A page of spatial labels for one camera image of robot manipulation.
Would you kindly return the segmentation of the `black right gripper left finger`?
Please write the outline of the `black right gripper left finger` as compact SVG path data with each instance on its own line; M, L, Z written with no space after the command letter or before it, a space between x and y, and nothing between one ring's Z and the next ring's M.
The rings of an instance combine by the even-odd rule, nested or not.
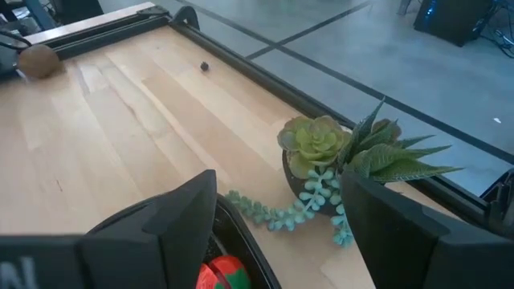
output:
M104 220L80 242L94 288L193 288L214 223L216 172Z

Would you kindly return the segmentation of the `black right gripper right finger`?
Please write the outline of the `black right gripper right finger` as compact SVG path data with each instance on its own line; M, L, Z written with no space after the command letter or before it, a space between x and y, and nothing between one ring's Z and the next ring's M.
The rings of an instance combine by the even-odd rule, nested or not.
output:
M377 288L513 289L513 242L356 173L340 175L354 239Z

